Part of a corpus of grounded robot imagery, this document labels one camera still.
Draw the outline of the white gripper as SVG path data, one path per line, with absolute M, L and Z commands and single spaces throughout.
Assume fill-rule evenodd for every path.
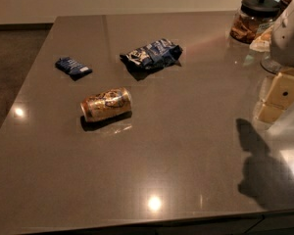
M 294 103 L 294 0 L 275 21 L 271 33 L 271 58 L 285 67 L 262 84 L 256 119 L 274 123 Z

